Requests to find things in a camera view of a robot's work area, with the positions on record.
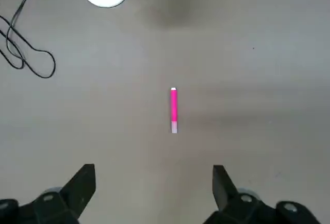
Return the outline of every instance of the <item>pink highlighter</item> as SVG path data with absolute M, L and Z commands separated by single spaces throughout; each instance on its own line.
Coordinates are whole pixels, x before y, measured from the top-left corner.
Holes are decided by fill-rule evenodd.
M 171 88 L 171 130 L 172 134 L 177 133 L 177 90 Z

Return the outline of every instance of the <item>black wire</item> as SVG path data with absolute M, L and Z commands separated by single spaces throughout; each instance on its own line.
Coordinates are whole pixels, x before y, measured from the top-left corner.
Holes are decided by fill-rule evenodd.
M 2 56 L 5 58 L 5 60 L 15 69 L 23 69 L 25 66 L 27 66 L 31 72 L 33 74 L 35 74 L 36 76 L 40 77 L 40 78 L 50 78 L 54 75 L 55 73 L 55 70 L 56 70 L 56 61 L 55 61 L 55 58 L 54 56 L 51 54 L 51 52 L 49 51 L 46 51 L 46 50 L 39 50 L 39 49 L 36 49 L 35 47 L 33 47 L 22 35 L 21 33 L 19 33 L 16 28 L 15 28 L 15 25 L 16 25 L 16 22 L 17 22 L 17 19 L 18 17 L 20 16 L 21 12 L 22 12 L 22 9 L 25 5 L 25 2 L 27 0 L 22 0 L 22 2 L 20 3 L 20 6 L 18 7 L 18 9 L 16 10 L 16 12 L 14 13 L 14 15 L 12 16 L 11 18 L 11 21 L 9 22 L 6 18 L 4 18 L 3 16 L 0 15 L 0 19 L 2 19 L 3 21 L 5 21 L 7 23 L 7 25 L 9 26 L 8 29 L 7 29 L 7 32 L 4 33 L 1 29 L 0 29 L 0 34 L 6 39 L 6 47 L 7 47 L 7 50 L 9 51 L 9 53 L 18 58 L 20 61 L 21 61 L 21 64 L 19 66 L 15 65 L 6 55 L 5 53 L 0 49 L 0 54 L 2 54 Z M 32 50 L 36 51 L 36 52 L 39 52 L 39 53 L 46 53 L 48 54 L 52 61 L 53 61 L 53 69 L 51 71 L 51 73 L 49 75 L 41 75 L 39 73 L 37 73 L 34 68 L 26 61 L 26 58 L 23 54 L 23 52 L 20 50 L 20 47 L 10 38 L 11 36 L 11 33 L 14 32 L 19 38 L 21 38 Z M 10 48 L 11 45 L 12 47 L 15 48 L 15 52 L 13 52 Z

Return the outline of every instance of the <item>gray floor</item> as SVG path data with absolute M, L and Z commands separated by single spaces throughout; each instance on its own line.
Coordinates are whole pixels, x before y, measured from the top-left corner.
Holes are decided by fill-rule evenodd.
M 200 224 L 223 164 L 267 204 L 299 201 L 327 223 L 329 24 L 330 0 L 29 0 L 18 28 L 58 71 L 0 60 L 0 197 L 26 203 L 95 163 L 82 223 Z

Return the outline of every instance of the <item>pink marker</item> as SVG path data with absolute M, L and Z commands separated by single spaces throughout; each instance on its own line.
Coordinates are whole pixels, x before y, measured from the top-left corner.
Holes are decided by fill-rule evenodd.
M 171 88 L 171 124 L 172 134 L 177 133 L 177 90 L 175 87 Z

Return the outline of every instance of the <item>screw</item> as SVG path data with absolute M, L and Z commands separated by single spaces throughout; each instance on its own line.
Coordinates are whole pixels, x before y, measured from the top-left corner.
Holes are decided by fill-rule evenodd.
M 252 202 L 252 197 L 250 197 L 248 195 L 241 196 L 241 199 L 243 202 Z
M 4 210 L 6 207 L 8 207 L 8 202 L 5 202 L 3 204 L 0 204 L 0 210 Z
M 298 210 L 297 208 L 292 204 L 292 203 L 286 203 L 284 205 L 284 207 L 288 210 L 288 211 L 291 211 L 291 212 L 294 212 L 296 213 Z

